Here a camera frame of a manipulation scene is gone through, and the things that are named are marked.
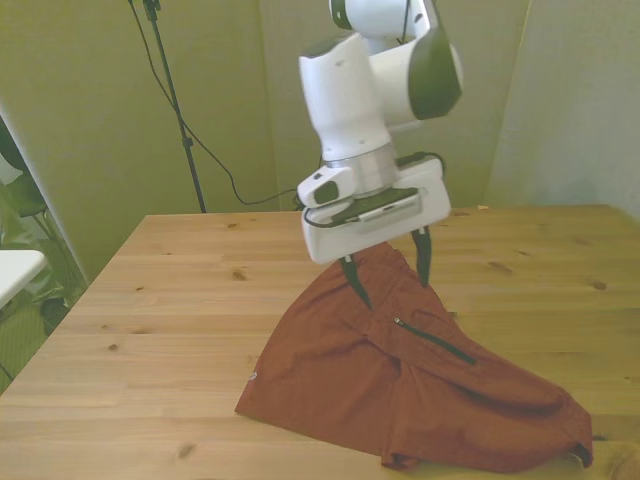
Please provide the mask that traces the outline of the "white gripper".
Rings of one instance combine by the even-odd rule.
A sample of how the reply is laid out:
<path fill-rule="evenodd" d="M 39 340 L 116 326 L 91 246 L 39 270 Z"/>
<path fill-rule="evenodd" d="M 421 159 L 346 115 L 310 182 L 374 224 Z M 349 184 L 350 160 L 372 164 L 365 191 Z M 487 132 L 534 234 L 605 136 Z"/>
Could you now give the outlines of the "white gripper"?
<path fill-rule="evenodd" d="M 428 226 L 447 218 L 450 211 L 441 162 L 426 157 L 403 165 L 396 182 L 380 192 L 305 208 L 301 225 L 310 258 L 318 264 L 340 258 L 347 282 L 372 310 L 354 254 L 411 232 L 416 271 L 421 285 L 427 287 L 432 255 Z"/>

